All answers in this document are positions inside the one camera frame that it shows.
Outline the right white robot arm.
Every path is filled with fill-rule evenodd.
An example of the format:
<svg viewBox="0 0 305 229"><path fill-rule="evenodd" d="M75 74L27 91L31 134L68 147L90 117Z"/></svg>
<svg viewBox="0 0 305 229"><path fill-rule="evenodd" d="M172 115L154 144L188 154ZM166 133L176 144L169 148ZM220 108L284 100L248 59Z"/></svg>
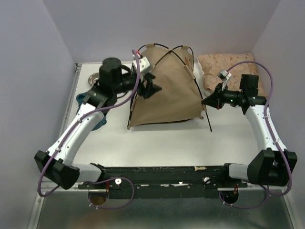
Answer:
<svg viewBox="0 0 305 229"><path fill-rule="evenodd" d="M240 107L251 125L258 147L258 154L250 164L227 164L227 171L219 175L220 183L230 187L236 179L240 179L257 185L288 185L287 169L294 169L297 156L295 152L288 151L279 139L266 104L267 99L258 95L259 77L243 74L238 91L228 89L229 72L222 70L218 77L222 82L202 100L202 104L216 109L221 109L225 104Z"/></svg>

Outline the pink patterned pillow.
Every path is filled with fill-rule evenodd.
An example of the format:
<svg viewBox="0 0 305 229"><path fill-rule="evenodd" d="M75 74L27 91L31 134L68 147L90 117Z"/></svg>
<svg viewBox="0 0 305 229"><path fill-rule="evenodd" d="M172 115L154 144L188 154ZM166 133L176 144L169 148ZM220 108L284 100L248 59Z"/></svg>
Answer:
<svg viewBox="0 0 305 229"><path fill-rule="evenodd" d="M231 91L240 90L239 86L242 74L258 75L258 69L254 63L243 63L230 69L230 67L238 62L254 61L254 57L250 52L242 54L202 54L197 56L197 60L203 72L203 91L207 96L212 94L217 84L222 82L222 80L217 76L222 69L228 70L232 75L227 84L228 89Z"/></svg>

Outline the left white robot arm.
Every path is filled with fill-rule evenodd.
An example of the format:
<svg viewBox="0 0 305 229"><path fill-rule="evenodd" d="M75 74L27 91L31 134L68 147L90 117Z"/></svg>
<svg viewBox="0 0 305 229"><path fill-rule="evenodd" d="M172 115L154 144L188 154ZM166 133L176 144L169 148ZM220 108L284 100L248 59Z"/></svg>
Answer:
<svg viewBox="0 0 305 229"><path fill-rule="evenodd" d="M38 151L34 160L41 172L57 186L67 190L77 182L89 182L102 188L106 177L102 167L91 163L75 165L74 158L89 133L106 122L109 110L119 107L118 95L131 92L148 99L162 88L153 83L152 64L146 57L134 56L132 68L118 58L107 58L99 68L98 81L81 94L77 114L60 138L45 152Z"/></svg>

